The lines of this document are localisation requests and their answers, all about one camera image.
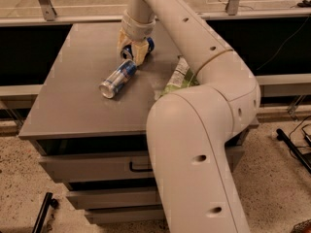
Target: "can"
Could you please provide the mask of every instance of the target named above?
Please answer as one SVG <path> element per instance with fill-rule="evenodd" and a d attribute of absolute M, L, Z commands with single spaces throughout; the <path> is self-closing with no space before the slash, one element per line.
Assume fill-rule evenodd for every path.
<path fill-rule="evenodd" d="M 127 59 L 118 69 L 99 85 L 101 94 L 113 98 L 124 85 L 134 76 L 137 66 L 134 61 Z"/>
<path fill-rule="evenodd" d="M 151 53 L 155 49 L 155 43 L 154 43 L 154 40 L 151 37 L 147 38 L 147 42 L 149 44 L 148 51 L 147 51 L 147 54 L 148 54 L 148 53 Z M 133 52 L 132 52 L 132 46 L 131 45 L 126 45 L 121 50 L 120 56 L 121 56 L 122 59 L 131 59 L 131 60 L 133 60 L 134 56 L 133 56 Z"/>

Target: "drawer handle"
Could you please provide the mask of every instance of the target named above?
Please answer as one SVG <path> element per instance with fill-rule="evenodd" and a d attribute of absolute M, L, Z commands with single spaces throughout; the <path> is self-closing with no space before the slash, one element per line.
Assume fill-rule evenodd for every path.
<path fill-rule="evenodd" d="M 133 173 L 147 173 L 147 172 L 152 172 L 152 168 L 147 168 L 147 169 L 135 169 L 133 168 L 133 162 L 129 162 L 129 170 L 132 171 Z"/>

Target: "robotic hand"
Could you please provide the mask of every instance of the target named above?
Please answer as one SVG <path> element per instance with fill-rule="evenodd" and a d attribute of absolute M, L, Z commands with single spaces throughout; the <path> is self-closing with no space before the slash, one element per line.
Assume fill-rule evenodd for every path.
<path fill-rule="evenodd" d="M 249 233 L 225 142 L 256 116 L 257 80 L 182 0 L 130 0 L 120 47 L 129 39 L 144 42 L 155 15 L 200 82 L 161 97 L 148 116 L 149 153 L 170 231 Z"/>

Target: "black rod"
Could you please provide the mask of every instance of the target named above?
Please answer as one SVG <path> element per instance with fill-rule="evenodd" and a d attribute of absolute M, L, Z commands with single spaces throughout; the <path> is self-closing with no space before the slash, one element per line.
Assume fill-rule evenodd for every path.
<path fill-rule="evenodd" d="M 279 134 L 278 139 L 283 140 L 286 145 L 291 149 L 297 159 L 301 162 L 301 164 L 308 170 L 311 174 L 311 164 L 307 158 L 303 156 L 303 154 L 299 151 L 299 149 L 293 144 L 290 138 L 283 132 L 282 129 L 277 129 L 276 132 Z"/>
<path fill-rule="evenodd" d="M 32 230 L 32 233 L 40 233 L 41 232 L 43 223 L 45 222 L 45 219 L 47 216 L 49 206 L 51 204 L 51 200 L 52 200 L 52 193 L 47 192 L 45 200 L 43 201 L 43 204 L 41 206 L 40 213 L 38 214 L 36 224 Z"/>

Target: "can lid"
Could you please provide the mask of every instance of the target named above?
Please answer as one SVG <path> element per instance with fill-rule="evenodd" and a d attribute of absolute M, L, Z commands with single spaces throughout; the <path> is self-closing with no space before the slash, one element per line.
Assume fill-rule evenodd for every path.
<path fill-rule="evenodd" d="M 113 98 L 115 96 L 115 91 L 112 85 L 108 82 L 103 82 L 99 85 L 99 90 L 101 94 L 107 98 Z"/>

